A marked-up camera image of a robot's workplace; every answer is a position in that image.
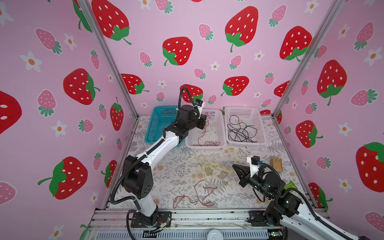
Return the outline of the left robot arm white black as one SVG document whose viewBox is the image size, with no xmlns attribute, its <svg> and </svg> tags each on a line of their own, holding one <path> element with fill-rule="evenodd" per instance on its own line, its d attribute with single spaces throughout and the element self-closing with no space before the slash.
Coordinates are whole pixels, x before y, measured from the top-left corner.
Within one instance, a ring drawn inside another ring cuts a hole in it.
<svg viewBox="0 0 384 240">
<path fill-rule="evenodd" d="M 112 205 L 132 200 L 137 207 L 138 215 L 148 225 L 155 224 L 159 208 L 151 196 L 154 184 L 152 171 L 191 130 L 205 128 L 207 116 L 202 114 L 204 105 L 204 101 L 193 99 L 186 86 L 181 87 L 175 120 L 162 130 L 161 137 L 147 150 L 135 157 L 125 158 L 122 174 L 110 195 Z"/>
</svg>

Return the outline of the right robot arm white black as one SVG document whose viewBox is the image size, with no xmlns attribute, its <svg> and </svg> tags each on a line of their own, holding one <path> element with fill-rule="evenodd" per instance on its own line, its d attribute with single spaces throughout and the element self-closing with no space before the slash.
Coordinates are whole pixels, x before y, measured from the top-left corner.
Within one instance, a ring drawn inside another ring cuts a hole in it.
<svg viewBox="0 0 384 240">
<path fill-rule="evenodd" d="M 265 222 L 280 225 L 308 240 L 365 240 L 353 235 L 315 213 L 308 199 L 295 188 L 284 189 L 286 183 L 268 164 L 250 164 L 249 167 L 233 164 L 244 188 L 250 186 L 270 201 L 264 211 Z"/>
</svg>

